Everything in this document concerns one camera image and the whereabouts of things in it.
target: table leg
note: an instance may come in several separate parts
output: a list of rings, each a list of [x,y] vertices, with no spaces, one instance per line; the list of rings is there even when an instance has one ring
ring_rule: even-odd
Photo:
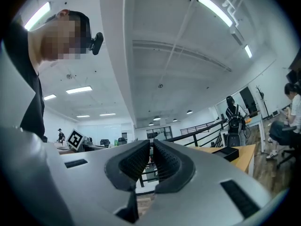
[[[264,127],[263,127],[263,121],[260,121],[261,128],[262,128],[262,134],[263,134],[263,140],[265,141],[265,133],[264,133]]]
[[[222,133],[221,137],[222,137],[222,145],[223,145],[223,147],[225,147],[226,146],[226,143],[225,143],[225,134]]]
[[[253,177],[253,172],[254,172],[254,154],[249,164],[249,172],[248,172],[249,176]]]
[[[263,153],[264,152],[264,147],[265,147],[265,142],[263,140],[263,130],[262,130],[262,127],[261,127],[261,123],[259,122],[258,123],[258,127],[259,127],[259,132],[260,132],[260,139],[261,139],[261,152]]]

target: woman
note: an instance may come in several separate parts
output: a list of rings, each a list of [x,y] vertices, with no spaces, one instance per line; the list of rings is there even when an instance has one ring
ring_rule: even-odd
[[[268,142],[273,144],[272,152],[266,157],[267,160],[274,158],[278,155],[277,153],[277,143],[281,145],[289,145],[292,134],[299,133],[301,128],[301,91],[298,85],[287,83],[284,87],[284,93],[287,97],[292,100],[292,108],[287,107],[285,113],[287,115],[288,125],[281,121],[274,121],[269,130],[269,139]],[[297,129],[293,132],[282,131],[285,127],[296,126]]]
[[[241,130],[240,130],[240,132],[239,132],[240,145],[241,145],[241,146],[242,146],[242,145],[246,145],[246,136],[245,136],[245,134],[244,134],[244,130],[246,129],[246,125],[245,125],[245,123],[244,123],[244,118],[247,117],[247,114],[246,114],[246,112],[241,108],[241,106],[235,104],[235,101],[234,101],[234,99],[233,99],[231,96],[228,96],[228,97],[226,98],[226,101],[227,101],[227,105],[228,105],[228,108],[227,108],[227,110],[226,110],[226,116],[228,117],[228,119],[229,119],[229,117],[230,117],[230,112],[229,112],[229,110],[230,110],[233,114],[235,114],[235,113],[236,113],[236,107],[238,106],[238,114],[239,114],[239,115],[241,116],[241,118],[242,118],[242,121],[241,121],[242,126],[241,126]]]

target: black shirt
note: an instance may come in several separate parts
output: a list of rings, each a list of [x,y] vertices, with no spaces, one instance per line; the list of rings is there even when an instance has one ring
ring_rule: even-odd
[[[61,132],[61,133],[58,134],[58,139],[59,140],[62,140],[63,137],[65,137],[64,133]]]
[[[41,82],[28,55],[28,32],[21,25],[14,23],[5,35],[4,44],[16,69],[36,93],[22,119],[21,127],[42,139],[45,132],[43,121],[45,106]]]

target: window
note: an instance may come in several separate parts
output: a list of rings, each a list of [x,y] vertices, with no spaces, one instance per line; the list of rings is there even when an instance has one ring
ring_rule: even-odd
[[[148,139],[166,140],[173,138],[170,126],[146,130],[146,134]]]

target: doorway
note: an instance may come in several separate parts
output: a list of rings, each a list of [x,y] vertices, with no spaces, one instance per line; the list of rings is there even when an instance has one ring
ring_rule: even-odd
[[[246,105],[247,110],[250,113],[250,118],[257,116],[258,110],[257,110],[256,103],[254,101],[254,98],[253,98],[249,88],[246,87],[242,91],[240,91],[240,95]]]

